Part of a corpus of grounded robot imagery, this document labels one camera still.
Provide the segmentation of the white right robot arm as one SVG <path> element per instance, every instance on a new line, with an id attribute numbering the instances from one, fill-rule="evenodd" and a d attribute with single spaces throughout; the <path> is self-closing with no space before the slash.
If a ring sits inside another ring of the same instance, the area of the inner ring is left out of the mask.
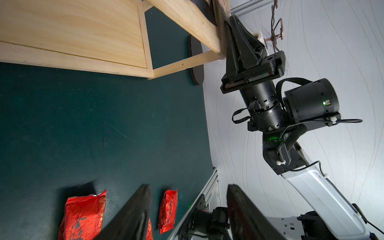
<path id="1" fill-rule="evenodd" d="M 263 42 L 237 16 L 225 20 L 225 33 L 227 65 L 221 91 L 239 91 L 249 113 L 233 122 L 245 122 L 250 132 L 263 134 L 267 164 L 302 195 L 332 237 L 376 239 L 358 206 L 329 180 L 319 161 L 305 157 L 298 142 L 308 131 L 359 120 L 341 117 L 339 100 L 329 80 L 284 78 L 285 53 L 269 55 Z"/>

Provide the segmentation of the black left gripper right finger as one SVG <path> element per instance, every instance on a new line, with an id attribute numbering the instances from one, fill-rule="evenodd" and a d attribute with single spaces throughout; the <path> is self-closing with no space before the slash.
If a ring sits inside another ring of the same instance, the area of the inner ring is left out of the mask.
<path id="1" fill-rule="evenodd" d="M 239 186 L 228 185 L 227 205 L 234 240 L 284 239 Z"/>

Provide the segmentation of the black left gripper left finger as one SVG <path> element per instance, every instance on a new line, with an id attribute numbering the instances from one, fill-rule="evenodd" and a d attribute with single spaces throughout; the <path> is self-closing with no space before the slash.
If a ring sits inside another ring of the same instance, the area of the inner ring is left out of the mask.
<path id="1" fill-rule="evenodd" d="M 96 240 L 145 240 L 149 225 L 151 187 L 142 184 Z"/>

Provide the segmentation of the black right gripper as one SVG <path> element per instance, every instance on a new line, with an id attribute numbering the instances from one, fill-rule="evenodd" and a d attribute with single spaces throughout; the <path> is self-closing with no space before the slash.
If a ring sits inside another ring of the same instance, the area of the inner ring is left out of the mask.
<path id="1" fill-rule="evenodd" d="M 226 74 L 220 87 L 223 94 L 282 77 L 284 51 L 267 56 L 265 45 L 252 35 L 236 15 L 225 22 L 227 43 Z"/>

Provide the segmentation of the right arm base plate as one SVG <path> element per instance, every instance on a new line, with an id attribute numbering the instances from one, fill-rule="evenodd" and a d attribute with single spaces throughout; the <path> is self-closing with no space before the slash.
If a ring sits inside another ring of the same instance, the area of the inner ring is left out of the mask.
<path id="1" fill-rule="evenodd" d="M 207 240 L 231 239 L 228 209 L 217 207 L 210 212 L 205 203 L 205 195 L 201 194 L 177 232 L 179 240 L 190 240 L 192 237 Z"/>

